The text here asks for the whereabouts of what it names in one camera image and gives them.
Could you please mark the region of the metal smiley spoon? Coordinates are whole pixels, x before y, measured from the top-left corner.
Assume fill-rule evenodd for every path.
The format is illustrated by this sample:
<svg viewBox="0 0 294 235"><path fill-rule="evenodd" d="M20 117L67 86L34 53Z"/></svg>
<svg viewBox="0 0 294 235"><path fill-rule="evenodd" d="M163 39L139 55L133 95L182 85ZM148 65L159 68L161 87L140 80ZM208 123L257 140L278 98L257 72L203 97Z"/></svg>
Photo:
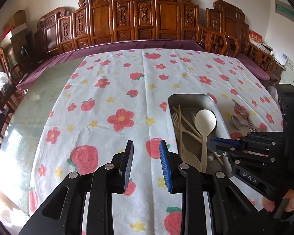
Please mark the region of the metal smiley spoon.
<svg viewBox="0 0 294 235"><path fill-rule="evenodd" d="M231 121L233 122L234 126L235 126L237 129L241 129L242 127L247 127L247 128L249 128L249 129L257 130L257 131L259 131L259 132L265 132L265 129L258 128L258 127L255 127L255 126L251 126L251 125L248 125L248 124L242 124L242 123L240 122L240 120L239 120L236 116L234 116L234 115L231 116Z"/></svg>

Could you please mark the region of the white box on side table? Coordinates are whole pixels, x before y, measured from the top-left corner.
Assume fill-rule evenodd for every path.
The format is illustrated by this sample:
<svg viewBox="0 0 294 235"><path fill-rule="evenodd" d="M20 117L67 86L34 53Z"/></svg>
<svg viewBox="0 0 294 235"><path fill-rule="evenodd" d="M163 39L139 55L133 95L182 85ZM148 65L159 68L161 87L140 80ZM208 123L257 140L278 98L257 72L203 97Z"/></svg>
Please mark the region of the white box on side table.
<svg viewBox="0 0 294 235"><path fill-rule="evenodd" d="M287 63L288 56L286 56L283 52L276 50L274 54L274 58L279 64L281 64L282 66L285 66Z"/></svg>

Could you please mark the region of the metal rectangular tray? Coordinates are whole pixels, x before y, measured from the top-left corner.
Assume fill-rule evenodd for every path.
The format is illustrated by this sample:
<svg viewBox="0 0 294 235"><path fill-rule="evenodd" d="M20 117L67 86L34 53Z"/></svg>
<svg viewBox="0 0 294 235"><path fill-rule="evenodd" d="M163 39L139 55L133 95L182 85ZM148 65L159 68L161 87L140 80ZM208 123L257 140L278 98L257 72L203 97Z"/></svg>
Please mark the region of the metal rectangular tray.
<svg viewBox="0 0 294 235"><path fill-rule="evenodd" d="M216 98L211 94L182 93L173 94L168 98L169 118L171 119L177 143L182 142L186 154L194 155L195 162L201 161L202 133L195 125L195 117L202 110L210 110L216 118L214 129L207 135L212 137L230 138L226 124L217 107Z"/></svg>

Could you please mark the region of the long carved wooden sofa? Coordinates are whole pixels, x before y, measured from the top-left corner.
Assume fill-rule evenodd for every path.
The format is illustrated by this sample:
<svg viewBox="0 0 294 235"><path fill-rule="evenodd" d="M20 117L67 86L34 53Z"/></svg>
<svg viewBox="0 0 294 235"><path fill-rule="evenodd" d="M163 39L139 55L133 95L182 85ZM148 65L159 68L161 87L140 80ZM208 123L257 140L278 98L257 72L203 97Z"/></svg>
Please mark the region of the long carved wooden sofa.
<svg viewBox="0 0 294 235"><path fill-rule="evenodd" d="M35 50L42 58L102 43L128 40L194 40L206 52L226 55L229 39L200 25L192 0L79 0L67 14L59 7L37 23Z"/></svg>

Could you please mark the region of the white plastic fork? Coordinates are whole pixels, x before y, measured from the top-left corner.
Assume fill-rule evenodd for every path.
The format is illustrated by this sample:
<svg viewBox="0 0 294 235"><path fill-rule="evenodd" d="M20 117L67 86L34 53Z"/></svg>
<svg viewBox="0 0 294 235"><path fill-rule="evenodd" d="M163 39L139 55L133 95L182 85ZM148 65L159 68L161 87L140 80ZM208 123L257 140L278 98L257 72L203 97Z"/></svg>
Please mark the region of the white plastic fork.
<svg viewBox="0 0 294 235"><path fill-rule="evenodd" d="M181 126L179 125L179 118L178 118L177 113L174 113L171 118L172 118L173 125L177 130L179 130L182 133L188 134L189 136L193 137L196 141L198 141L198 142L200 142L202 144L202 139L201 138L199 138L198 136L196 136L192 132L186 130L183 125L181 125Z"/></svg>

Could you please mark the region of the dark wooden chopstick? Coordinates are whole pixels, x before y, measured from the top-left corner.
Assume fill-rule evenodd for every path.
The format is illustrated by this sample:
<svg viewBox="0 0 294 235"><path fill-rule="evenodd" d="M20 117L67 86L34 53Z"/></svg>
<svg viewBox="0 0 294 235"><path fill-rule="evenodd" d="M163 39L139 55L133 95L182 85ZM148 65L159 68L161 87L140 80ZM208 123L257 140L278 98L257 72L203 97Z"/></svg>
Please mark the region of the dark wooden chopstick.
<svg viewBox="0 0 294 235"><path fill-rule="evenodd" d="M252 121L250 120L249 113L248 113L245 109L243 109L243 108L239 105L239 103L237 103L234 99L232 99L232 101L233 101L233 103L234 103L234 108L240 112L240 114L241 114L241 115L244 117L244 119L246 120L246 123L247 123L248 125L253 126L253 123L252 123Z"/></svg>

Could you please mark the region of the metal fork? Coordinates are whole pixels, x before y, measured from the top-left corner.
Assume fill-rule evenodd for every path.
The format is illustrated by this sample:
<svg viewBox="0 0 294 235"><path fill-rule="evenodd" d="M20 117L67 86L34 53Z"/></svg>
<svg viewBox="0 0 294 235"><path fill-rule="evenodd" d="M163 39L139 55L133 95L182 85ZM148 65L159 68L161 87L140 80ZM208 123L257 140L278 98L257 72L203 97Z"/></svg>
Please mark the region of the metal fork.
<svg viewBox="0 0 294 235"><path fill-rule="evenodd" d="M247 111L245 111L243 108L238 107L238 106L234 106L233 108L238 110L239 113L244 117L246 124L250 126L250 130L252 132L257 132L257 130L254 128L254 125L252 124L252 122L249 119L249 113Z"/></svg>

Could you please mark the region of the small white plastic spoon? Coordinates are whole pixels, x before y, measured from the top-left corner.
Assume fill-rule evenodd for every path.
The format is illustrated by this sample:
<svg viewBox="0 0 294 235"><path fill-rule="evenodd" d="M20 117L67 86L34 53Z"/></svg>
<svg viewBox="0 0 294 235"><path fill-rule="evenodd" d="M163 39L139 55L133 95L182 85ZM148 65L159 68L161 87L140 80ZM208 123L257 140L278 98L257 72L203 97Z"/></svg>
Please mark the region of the small white plastic spoon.
<svg viewBox="0 0 294 235"><path fill-rule="evenodd" d="M193 166L199 172L201 172L203 170L203 167L201 165L201 162L198 160L198 158L194 154L192 154L191 152L189 152L185 148L184 143L182 143L182 144L183 144L183 157L182 157L182 161L184 163L187 163L188 165Z"/></svg>

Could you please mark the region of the large white plastic spoon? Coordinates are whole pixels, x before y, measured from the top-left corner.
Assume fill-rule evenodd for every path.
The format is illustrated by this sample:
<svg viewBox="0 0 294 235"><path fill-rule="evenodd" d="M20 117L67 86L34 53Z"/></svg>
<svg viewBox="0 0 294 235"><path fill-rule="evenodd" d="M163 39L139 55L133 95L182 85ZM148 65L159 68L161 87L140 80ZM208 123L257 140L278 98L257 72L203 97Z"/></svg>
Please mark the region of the large white plastic spoon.
<svg viewBox="0 0 294 235"><path fill-rule="evenodd" d="M210 110L202 109L195 116L195 127L202 136L202 153L200 162L202 164L203 173L206 173L207 171L207 139L209 134L214 130L216 123L216 117Z"/></svg>

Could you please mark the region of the strawberry flower tablecloth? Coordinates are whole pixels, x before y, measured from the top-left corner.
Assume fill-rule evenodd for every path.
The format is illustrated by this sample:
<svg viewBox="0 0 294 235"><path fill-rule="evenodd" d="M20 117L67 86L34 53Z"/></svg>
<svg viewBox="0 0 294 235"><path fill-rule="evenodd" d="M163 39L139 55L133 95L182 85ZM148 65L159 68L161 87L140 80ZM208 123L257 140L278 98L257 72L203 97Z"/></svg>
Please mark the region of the strawberry flower tablecloth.
<svg viewBox="0 0 294 235"><path fill-rule="evenodd" d="M94 172L134 143L128 188L113 196L115 234L179 234L181 196L167 192L159 159L164 139L176 140L168 98L177 93L211 94L231 138L237 130L232 99L253 125L283 129L277 103L237 59L178 49L130 49L87 56L61 91L35 154L29 209L34 213L72 171Z"/></svg>

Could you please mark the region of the wooden side table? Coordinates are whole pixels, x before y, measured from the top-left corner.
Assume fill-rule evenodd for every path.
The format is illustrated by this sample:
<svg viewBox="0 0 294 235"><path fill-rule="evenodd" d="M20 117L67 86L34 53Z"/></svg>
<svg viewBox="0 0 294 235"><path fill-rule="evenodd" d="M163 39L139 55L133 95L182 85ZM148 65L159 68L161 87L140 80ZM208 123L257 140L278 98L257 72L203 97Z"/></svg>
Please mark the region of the wooden side table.
<svg viewBox="0 0 294 235"><path fill-rule="evenodd" d="M273 80L276 84L281 81L281 74L285 71L286 68L284 65L281 65L279 62L275 61L275 68L270 74L270 79Z"/></svg>

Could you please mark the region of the white wall poster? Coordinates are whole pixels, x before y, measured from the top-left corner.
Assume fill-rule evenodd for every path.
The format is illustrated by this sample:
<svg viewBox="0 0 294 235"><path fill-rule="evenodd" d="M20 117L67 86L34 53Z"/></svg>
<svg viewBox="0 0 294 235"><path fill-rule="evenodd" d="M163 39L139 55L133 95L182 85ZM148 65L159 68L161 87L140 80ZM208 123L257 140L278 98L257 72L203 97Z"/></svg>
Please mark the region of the white wall poster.
<svg viewBox="0 0 294 235"><path fill-rule="evenodd" d="M294 62L288 58L285 64L285 70L281 73L281 84L294 85Z"/></svg>

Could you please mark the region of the red greeting card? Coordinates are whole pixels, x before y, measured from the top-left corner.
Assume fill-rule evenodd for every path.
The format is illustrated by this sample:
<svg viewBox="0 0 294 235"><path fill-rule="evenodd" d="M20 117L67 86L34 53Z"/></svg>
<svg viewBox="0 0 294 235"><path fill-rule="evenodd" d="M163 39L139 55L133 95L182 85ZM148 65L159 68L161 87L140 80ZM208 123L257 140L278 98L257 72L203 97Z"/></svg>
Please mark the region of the red greeting card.
<svg viewBox="0 0 294 235"><path fill-rule="evenodd" d="M260 46L262 44L262 36L252 29L249 31L249 40L255 45Z"/></svg>

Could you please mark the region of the light bamboo chopstick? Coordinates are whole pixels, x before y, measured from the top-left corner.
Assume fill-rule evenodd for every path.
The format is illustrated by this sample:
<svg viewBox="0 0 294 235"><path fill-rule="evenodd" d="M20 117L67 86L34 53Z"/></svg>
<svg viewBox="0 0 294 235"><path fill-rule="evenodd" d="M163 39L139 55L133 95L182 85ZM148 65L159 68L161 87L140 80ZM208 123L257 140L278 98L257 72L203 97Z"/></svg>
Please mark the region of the light bamboo chopstick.
<svg viewBox="0 0 294 235"><path fill-rule="evenodd" d="M179 131L179 154L182 159L183 157L183 140L182 140L182 131L181 131L181 106L178 105L178 131Z"/></svg>
<svg viewBox="0 0 294 235"><path fill-rule="evenodd" d="M177 108L172 107L172 110L174 111L172 115L174 113L178 114ZM192 132L193 134L195 134L196 136L202 139L201 134L198 132L194 123L191 121L192 116L186 112L187 116L185 117L183 116L182 111L183 110L181 110L181 125L183 125L186 130ZM174 127L174 132L175 132L176 140L179 147L179 131L175 127ZM212 137L225 137L225 138L229 137L228 131L226 127L224 126L224 124L218 125L218 123L216 123L214 130L208 136L208 140ZM182 139L183 139L185 148L189 152L194 154L199 161L201 161L202 144L186 133L182 133ZM208 150L207 170L208 168L213 168L213 167L224 168L225 167L224 159L219 154L216 154L215 152L211 152Z"/></svg>

